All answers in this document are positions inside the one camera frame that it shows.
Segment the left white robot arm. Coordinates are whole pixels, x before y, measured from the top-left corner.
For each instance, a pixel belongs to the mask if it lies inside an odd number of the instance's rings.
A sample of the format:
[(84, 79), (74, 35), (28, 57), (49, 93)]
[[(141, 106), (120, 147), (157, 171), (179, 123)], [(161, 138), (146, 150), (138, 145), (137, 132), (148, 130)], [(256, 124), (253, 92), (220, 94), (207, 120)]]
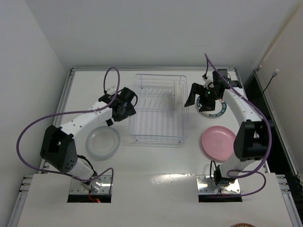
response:
[(120, 122), (136, 114), (132, 100), (138, 96), (127, 87), (118, 94), (105, 93), (89, 109), (73, 120), (56, 127), (49, 126), (40, 151), (40, 156), (61, 174), (69, 174), (77, 180), (90, 184), (90, 180), (97, 176), (92, 167), (85, 164), (77, 154), (80, 139), (87, 137), (102, 123), (110, 127), (113, 122)]

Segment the white ribbed plate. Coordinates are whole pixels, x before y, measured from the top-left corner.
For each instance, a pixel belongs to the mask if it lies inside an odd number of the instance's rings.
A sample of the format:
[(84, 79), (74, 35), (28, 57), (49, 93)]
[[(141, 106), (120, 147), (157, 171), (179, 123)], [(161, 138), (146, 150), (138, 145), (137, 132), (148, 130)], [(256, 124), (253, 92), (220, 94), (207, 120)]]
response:
[(174, 82), (174, 109), (178, 111), (183, 106), (183, 85), (179, 82)]

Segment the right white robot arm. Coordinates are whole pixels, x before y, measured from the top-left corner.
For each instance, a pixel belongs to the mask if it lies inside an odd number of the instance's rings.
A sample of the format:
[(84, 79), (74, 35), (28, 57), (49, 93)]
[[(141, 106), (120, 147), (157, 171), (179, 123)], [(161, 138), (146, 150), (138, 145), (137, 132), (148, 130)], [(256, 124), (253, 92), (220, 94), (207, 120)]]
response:
[(196, 103), (200, 97), (200, 111), (215, 110), (215, 102), (223, 100), (234, 114), (239, 130), (232, 143), (232, 154), (215, 168), (213, 181), (224, 185), (256, 173), (265, 163), (272, 147), (274, 124), (251, 103), (238, 80), (228, 78), (226, 69), (204, 76), (205, 84), (193, 83), (185, 107)]

